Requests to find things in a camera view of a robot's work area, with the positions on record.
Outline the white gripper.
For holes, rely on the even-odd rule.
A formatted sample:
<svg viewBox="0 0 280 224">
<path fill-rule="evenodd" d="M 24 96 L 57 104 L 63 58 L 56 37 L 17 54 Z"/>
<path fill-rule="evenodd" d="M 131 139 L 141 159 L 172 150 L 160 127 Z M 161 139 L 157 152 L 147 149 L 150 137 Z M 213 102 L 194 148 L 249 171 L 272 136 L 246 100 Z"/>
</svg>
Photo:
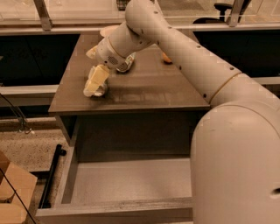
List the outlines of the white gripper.
<svg viewBox="0 0 280 224">
<path fill-rule="evenodd" d="M 125 58 L 114 50 L 109 42 L 109 38 L 104 38 L 97 46 L 89 49 L 86 55 L 92 60 L 96 59 L 101 64 L 91 68 L 83 90 L 83 94 L 86 97 L 91 97 L 97 88 L 106 82 L 109 77 L 109 68 L 120 67 L 124 63 Z"/>
</svg>

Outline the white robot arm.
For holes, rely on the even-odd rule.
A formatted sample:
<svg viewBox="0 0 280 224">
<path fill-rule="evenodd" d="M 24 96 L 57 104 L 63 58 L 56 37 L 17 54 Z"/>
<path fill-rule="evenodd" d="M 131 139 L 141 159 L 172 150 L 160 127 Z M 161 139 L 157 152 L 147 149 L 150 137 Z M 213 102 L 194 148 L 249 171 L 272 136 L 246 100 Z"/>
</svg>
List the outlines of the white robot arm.
<svg viewBox="0 0 280 224">
<path fill-rule="evenodd" d="M 280 101 L 172 28 L 152 0 L 130 0 L 125 20 L 87 51 L 91 95 L 129 55 L 157 45 L 211 105 L 192 136 L 194 224 L 280 224 Z"/>
</svg>

